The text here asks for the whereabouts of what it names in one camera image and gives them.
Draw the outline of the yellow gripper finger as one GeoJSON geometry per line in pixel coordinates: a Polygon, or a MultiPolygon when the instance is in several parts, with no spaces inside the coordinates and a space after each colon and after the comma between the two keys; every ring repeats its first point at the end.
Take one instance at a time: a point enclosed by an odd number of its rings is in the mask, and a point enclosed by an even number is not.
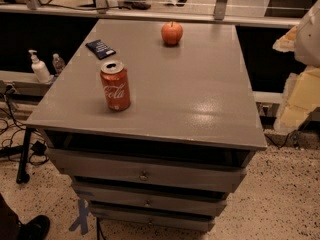
{"type": "Polygon", "coordinates": [[[290,73],[273,127],[276,131],[291,133],[319,106],[320,69],[306,67],[300,74],[290,73]]]}
{"type": "Polygon", "coordinates": [[[292,27],[285,35],[277,39],[272,48],[279,52],[294,52],[297,26],[292,27]]]}

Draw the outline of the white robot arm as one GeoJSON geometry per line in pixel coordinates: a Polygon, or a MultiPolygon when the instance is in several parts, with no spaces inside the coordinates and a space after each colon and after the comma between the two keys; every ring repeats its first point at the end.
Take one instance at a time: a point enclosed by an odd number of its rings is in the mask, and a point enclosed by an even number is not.
{"type": "Polygon", "coordinates": [[[320,0],[297,26],[275,41],[273,49],[293,52],[295,60],[306,66],[302,73],[291,74],[286,80],[274,123],[276,130],[290,133],[320,106],[320,0]]]}

